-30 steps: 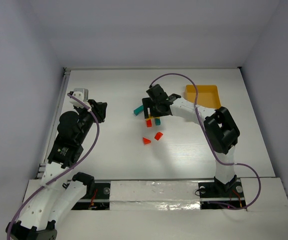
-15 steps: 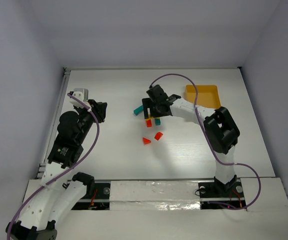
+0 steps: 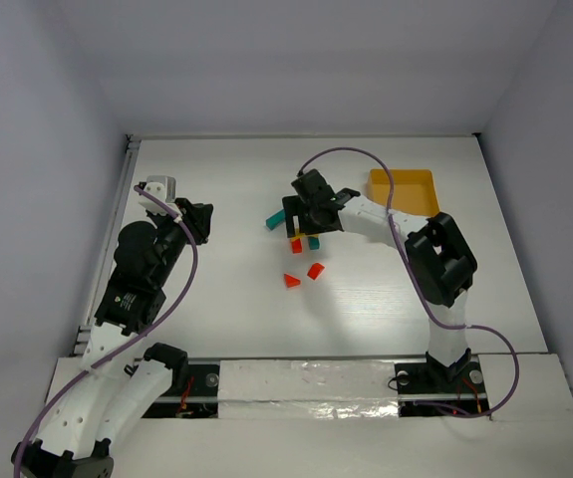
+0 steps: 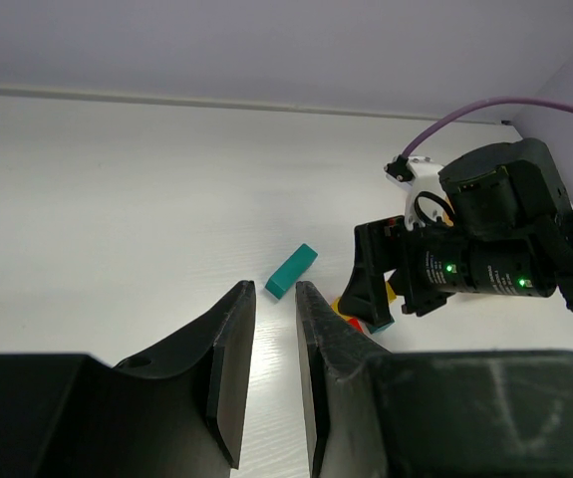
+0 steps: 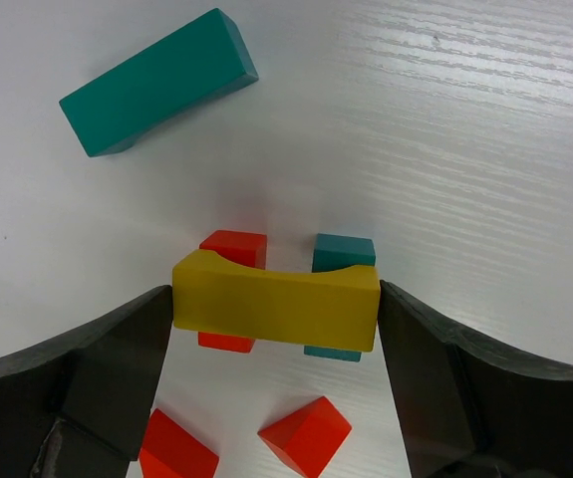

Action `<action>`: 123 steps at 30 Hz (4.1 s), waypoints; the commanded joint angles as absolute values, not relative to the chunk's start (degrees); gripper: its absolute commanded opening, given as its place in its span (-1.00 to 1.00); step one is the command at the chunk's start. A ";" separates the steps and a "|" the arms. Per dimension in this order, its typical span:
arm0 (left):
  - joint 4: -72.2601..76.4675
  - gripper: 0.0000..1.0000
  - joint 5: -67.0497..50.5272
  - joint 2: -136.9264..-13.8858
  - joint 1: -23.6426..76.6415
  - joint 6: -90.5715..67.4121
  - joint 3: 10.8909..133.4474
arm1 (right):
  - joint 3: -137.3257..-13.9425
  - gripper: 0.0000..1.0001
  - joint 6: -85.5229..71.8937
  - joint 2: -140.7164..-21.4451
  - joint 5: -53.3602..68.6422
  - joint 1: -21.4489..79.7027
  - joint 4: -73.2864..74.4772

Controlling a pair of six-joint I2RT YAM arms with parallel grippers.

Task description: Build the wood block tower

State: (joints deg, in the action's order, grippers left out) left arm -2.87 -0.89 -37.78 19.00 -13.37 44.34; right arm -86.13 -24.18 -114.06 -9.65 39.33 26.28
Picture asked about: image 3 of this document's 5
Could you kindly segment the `teal arch block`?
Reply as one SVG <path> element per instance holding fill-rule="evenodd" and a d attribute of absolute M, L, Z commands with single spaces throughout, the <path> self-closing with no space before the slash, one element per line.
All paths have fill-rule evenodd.
<path fill-rule="evenodd" d="M 285 219 L 286 219 L 285 211 L 283 209 L 280 209 L 279 211 L 275 212 L 265 220 L 265 227 L 269 231 L 273 231 L 281 224 L 283 224 L 285 222 Z"/>

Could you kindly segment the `yellow arch block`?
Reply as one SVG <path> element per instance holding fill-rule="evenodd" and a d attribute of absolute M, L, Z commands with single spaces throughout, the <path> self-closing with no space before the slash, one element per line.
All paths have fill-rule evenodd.
<path fill-rule="evenodd" d="M 300 229 L 296 229 L 295 230 L 295 238 L 299 238 L 299 237 L 318 237 L 319 234 L 311 234 L 311 233 L 305 233 L 303 231 L 301 231 Z"/>

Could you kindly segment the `teal rectangular block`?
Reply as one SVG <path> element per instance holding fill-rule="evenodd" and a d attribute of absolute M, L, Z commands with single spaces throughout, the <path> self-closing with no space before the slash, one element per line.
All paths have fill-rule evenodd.
<path fill-rule="evenodd" d="M 308 236 L 307 241 L 311 251 L 320 249 L 320 240 L 317 236 Z"/>

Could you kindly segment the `red rectangular block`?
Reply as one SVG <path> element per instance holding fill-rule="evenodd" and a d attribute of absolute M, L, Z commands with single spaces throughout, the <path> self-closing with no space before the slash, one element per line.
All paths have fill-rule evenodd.
<path fill-rule="evenodd" d="M 293 254 L 301 254 L 303 252 L 302 242 L 299 238 L 292 240 L 290 245 Z"/>

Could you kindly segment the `yellow plastic tray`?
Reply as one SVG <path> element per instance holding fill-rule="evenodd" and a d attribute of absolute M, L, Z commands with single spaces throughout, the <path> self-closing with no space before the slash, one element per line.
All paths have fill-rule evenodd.
<path fill-rule="evenodd" d="M 432 173 L 427 169 L 392 169 L 394 195 L 392 207 L 396 210 L 433 217 L 440 212 Z M 367 197 L 385 206 L 390 193 L 390 182 L 383 169 L 372 169 L 367 182 Z"/>

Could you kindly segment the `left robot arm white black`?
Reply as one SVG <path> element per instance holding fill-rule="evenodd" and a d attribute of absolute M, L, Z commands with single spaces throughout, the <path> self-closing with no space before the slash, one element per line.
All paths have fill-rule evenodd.
<path fill-rule="evenodd" d="M 145 338 L 177 308 L 163 291 L 184 248 L 207 242 L 213 207 L 143 197 L 125 226 L 79 372 L 46 403 L 11 457 L 17 477 L 109 477 L 113 451 L 150 406 L 188 382 L 187 353 Z"/>

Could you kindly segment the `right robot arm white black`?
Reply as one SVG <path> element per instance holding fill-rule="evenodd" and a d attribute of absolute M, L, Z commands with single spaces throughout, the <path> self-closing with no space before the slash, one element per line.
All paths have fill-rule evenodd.
<path fill-rule="evenodd" d="M 465 305 L 477 262 L 454 219 L 389 209 L 360 192 L 334 191 L 316 169 L 299 175 L 282 198 L 287 236 L 346 232 L 394 248 L 430 320 L 426 353 L 432 373 L 448 382 L 471 357 Z"/>

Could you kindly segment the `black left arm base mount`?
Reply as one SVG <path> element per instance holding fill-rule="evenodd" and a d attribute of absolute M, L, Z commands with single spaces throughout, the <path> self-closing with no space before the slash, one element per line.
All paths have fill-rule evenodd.
<path fill-rule="evenodd" d="M 189 398 L 216 398 L 219 376 L 219 362 L 190 362 L 174 393 L 176 396 L 181 396 L 188 391 Z"/>

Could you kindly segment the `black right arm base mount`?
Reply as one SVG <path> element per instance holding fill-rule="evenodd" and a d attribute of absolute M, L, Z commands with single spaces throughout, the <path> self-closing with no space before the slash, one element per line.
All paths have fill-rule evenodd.
<path fill-rule="evenodd" d="M 400 395 L 419 398 L 486 398 L 485 385 L 478 362 L 472 361 L 452 380 L 422 361 L 395 364 L 397 390 Z"/>

